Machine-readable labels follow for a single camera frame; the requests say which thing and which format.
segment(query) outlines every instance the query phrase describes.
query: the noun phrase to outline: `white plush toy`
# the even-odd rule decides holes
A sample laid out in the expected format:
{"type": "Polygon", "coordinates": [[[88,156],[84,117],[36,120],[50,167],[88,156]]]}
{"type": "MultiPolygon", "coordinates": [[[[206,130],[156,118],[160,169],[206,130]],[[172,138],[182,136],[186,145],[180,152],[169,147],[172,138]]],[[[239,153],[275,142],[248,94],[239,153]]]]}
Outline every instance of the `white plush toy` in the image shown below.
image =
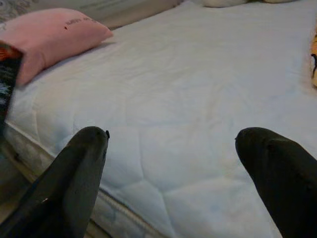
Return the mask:
{"type": "MultiPolygon", "coordinates": [[[[295,0],[263,0],[268,3],[282,3],[295,0]]],[[[228,7],[249,2],[249,0],[203,0],[204,5],[208,7],[228,7]]]]}

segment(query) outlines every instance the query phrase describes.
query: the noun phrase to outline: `quilted mattress cover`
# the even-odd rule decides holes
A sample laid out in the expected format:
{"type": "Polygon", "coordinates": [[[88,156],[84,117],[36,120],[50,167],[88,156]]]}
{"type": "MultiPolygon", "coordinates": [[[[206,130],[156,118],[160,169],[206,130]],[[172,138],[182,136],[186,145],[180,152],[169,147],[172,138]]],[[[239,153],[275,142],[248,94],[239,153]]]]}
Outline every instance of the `quilted mattress cover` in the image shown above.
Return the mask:
{"type": "Polygon", "coordinates": [[[279,238],[234,139],[266,127],[317,156],[316,16],[316,0],[187,1],[16,90],[7,138],[40,173],[78,130],[109,130],[93,217],[116,237],[279,238]]]}

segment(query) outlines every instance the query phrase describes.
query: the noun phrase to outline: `pink pillow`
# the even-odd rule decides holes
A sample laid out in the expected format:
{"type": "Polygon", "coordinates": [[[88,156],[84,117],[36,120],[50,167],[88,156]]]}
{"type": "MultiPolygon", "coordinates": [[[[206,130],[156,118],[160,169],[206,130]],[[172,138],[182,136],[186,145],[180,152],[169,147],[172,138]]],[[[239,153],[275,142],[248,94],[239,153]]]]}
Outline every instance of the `pink pillow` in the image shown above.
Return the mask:
{"type": "Polygon", "coordinates": [[[112,36],[104,25],[81,12],[56,8],[32,12],[4,24],[0,40],[24,51],[17,85],[43,69],[98,46],[112,36]]]}

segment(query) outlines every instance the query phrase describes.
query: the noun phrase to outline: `white bedding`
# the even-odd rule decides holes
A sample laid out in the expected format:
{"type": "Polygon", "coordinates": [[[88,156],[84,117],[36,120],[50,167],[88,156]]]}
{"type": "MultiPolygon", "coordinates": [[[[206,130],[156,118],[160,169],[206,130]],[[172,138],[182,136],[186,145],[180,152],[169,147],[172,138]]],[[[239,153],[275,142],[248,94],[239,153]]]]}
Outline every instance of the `white bedding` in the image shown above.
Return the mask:
{"type": "Polygon", "coordinates": [[[17,90],[8,139],[26,155],[36,147],[54,157],[81,128],[108,129],[101,189],[166,237],[278,238],[234,139],[266,127],[317,156],[316,15],[316,0],[186,2],[118,29],[111,43],[17,90]]]}

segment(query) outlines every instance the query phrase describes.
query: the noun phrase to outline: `bed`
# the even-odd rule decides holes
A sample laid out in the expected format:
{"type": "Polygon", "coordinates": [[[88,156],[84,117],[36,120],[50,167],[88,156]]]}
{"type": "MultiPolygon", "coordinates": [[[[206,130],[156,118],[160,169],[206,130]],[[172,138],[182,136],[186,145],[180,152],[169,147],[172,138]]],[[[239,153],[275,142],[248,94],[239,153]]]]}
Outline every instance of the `bed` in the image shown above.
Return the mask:
{"type": "Polygon", "coordinates": [[[80,129],[109,130],[92,219],[114,238],[280,238],[234,139],[265,127],[317,156],[316,16],[185,1],[17,89],[6,138],[38,175],[80,129]]]}

